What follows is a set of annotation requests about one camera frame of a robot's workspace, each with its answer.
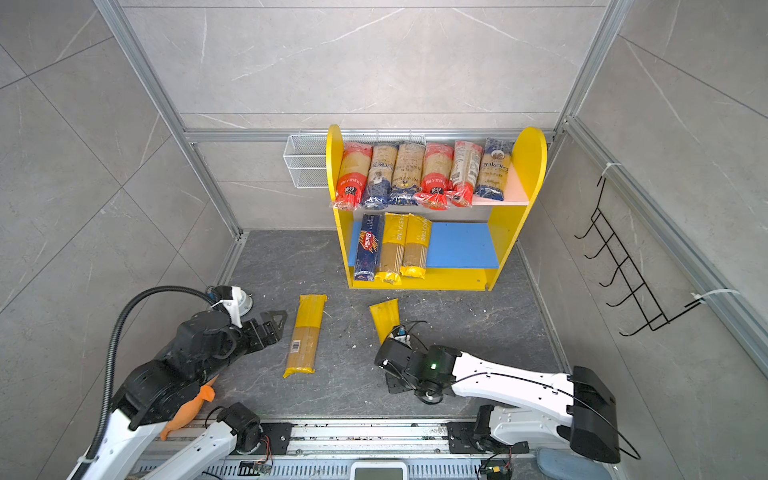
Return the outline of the dark blue spaghetti No5 bag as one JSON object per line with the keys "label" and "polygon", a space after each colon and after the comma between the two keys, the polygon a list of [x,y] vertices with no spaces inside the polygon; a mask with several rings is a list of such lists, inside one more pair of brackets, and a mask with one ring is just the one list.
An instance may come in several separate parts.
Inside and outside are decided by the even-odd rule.
{"label": "dark blue spaghetti No5 bag", "polygon": [[375,280],[381,257],[381,242],[384,231],[383,214],[365,214],[361,221],[356,250],[354,279]]}

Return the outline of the yellow Pastatime spaghetti bag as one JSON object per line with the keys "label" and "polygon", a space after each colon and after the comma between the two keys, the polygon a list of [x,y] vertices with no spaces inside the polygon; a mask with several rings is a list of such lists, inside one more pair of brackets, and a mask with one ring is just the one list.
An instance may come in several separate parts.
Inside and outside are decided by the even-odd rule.
{"label": "yellow Pastatime spaghetti bag", "polygon": [[381,255],[375,278],[391,285],[402,283],[401,267],[405,253],[408,216],[386,213]]}

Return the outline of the red clear spaghetti bag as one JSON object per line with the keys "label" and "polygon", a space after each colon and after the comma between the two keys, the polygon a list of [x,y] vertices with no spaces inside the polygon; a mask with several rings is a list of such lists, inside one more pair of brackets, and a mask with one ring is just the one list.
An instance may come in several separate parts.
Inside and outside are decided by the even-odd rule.
{"label": "red clear spaghetti bag", "polygon": [[335,208],[353,211],[359,206],[367,183],[372,156],[372,145],[358,142],[345,144],[336,183],[336,197],[333,203]]}

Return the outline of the blue Ankara bag label down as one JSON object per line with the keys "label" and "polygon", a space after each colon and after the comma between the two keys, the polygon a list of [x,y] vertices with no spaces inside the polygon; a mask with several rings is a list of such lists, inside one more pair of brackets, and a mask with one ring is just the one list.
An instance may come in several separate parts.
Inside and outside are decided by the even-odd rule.
{"label": "blue Ankara bag label down", "polygon": [[361,205],[369,210],[383,210],[389,204],[392,177],[398,154],[395,144],[373,147],[373,156]]}

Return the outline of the blue-end Chinese spaghetti bag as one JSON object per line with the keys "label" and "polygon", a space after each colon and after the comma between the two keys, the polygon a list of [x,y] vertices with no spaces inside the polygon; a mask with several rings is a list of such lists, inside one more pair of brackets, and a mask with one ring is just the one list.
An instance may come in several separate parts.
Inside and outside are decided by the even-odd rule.
{"label": "blue-end Chinese spaghetti bag", "polygon": [[393,171],[389,204],[415,206],[416,194],[421,189],[423,159],[426,146],[419,143],[403,143],[398,148]]}

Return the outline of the red white-label spaghetti bag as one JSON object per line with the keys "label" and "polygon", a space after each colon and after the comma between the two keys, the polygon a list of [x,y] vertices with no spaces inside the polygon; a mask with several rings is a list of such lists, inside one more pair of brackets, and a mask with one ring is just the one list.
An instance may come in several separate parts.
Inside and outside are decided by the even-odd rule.
{"label": "red white-label spaghetti bag", "polygon": [[478,144],[463,140],[455,142],[447,191],[448,199],[454,206],[472,206],[482,155],[483,148]]}

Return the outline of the blue Ankara spaghetti bag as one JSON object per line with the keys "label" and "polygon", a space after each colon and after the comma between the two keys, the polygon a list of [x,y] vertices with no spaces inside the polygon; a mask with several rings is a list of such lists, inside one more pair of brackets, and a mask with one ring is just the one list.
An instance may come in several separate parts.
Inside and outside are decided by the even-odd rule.
{"label": "blue Ankara spaghetti bag", "polygon": [[503,201],[512,165],[513,143],[487,138],[474,193],[494,201]]}

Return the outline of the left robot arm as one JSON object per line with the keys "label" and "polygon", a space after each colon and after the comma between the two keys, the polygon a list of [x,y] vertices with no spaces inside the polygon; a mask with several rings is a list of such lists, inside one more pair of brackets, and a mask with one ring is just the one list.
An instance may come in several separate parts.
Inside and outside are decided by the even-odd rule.
{"label": "left robot arm", "polygon": [[124,479],[147,446],[182,406],[239,358],[280,341],[286,311],[266,311],[235,324],[221,311],[202,311],[181,323],[152,360],[136,367],[116,393],[106,417],[71,479]]}

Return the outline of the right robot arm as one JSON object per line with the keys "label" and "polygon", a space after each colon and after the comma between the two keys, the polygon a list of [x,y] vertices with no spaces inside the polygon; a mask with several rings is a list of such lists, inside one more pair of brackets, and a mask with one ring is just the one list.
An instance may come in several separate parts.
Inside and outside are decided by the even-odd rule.
{"label": "right robot arm", "polygon": [[590,460],[620,462],[616,398],[593,370],[528,371],[442,345],[420,351],[409,341],[389,337],[376,354],[389,392],[411,392],[427,405],[446,396],[483,400],[466,436],[472,448],[497,453],[569,447]]}

